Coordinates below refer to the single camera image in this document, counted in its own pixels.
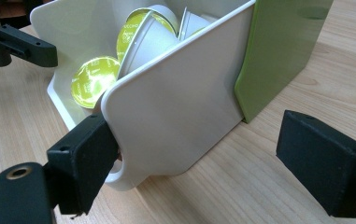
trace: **wooden table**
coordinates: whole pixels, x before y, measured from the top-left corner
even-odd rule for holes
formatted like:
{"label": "wooden table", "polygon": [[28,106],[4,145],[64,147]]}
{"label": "wooden table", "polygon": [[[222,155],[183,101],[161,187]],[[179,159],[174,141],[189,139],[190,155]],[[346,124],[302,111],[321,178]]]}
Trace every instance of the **wooden table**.
{"label": "wooden table", "polygon": [[[33,32],[30,27],[25,31]],[[53,71],[13,59],[0,68],[0,172],[47,161],[67,133],[47,95]],[[88,216],[58,223],[356,223],[328,217],[276,157],[285,109],[356,139],[356,0],[335,0],[307,67],[250,124],[240,123],[188,172],[136,189],[104,186]]]}

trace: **white plastic container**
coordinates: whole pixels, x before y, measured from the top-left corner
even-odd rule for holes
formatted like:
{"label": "white plastic container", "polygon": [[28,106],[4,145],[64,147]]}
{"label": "white plastic container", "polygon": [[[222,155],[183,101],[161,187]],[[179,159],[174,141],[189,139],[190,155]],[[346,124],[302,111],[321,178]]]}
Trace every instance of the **white plastic container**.
{"label": "white plastic container", "polygon": [[58,0],[33,11],[39,37],[58,50],[59,66],[48,91],[69,129],[90,114],[70,95],[73,74],[91,58],[116,57],[117,35],[131,11],[160,4],[178,19],[185,7],[215,18],[105,93],[102,113],[122,154],[107,178],[111,187],[128,190],[149,175],[185,172],[242,120],[234,84],[254,2]]}

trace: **green plastic panel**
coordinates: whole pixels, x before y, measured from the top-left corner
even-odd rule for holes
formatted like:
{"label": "green plastic panel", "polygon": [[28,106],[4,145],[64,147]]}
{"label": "green plastic panel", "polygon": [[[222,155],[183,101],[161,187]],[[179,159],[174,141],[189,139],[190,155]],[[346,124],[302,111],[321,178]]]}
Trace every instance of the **green plastic panel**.
{"label": "green plastic panel", "polygon": [[306,66],[333,0],[258,0],[235,96],[250,122]]}

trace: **light wood surface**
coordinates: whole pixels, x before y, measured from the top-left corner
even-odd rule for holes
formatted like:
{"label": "light wood surface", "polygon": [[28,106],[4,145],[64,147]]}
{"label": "light wood surface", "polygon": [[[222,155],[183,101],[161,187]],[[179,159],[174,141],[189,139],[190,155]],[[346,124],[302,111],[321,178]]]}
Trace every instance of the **light wood surface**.
{"label": "light wood surface", "polygon": [[[47,95],[52,69],[13,59],[0,68],[0,172],[47,161],[67,133]],[[104,186],[89,215],[58,223],[356,223],[328,217],[275,156],[285,109],[356,140],[356,0],[335,0],[307,67],[250,124],[240,123],[189,171],[136,189]]]}

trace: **table surface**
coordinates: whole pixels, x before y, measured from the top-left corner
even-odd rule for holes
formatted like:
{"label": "table surface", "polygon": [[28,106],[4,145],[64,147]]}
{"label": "table surface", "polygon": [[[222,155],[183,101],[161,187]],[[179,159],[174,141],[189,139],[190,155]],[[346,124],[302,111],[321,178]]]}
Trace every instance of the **table surface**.
{"label": "table surface", "polygon": [[[24,29],[33,32],[31,27]],[[47,161],[67,129],[46,89],[51,68],[0,68],[0,172]],[[276,157],[285,109],[356,140],[356,0],[335,0],[307,67],[250,124],[240,123],[189,171],[118,192],[103,186],[89,215],[58,223],[356,223],[328,217]]]}

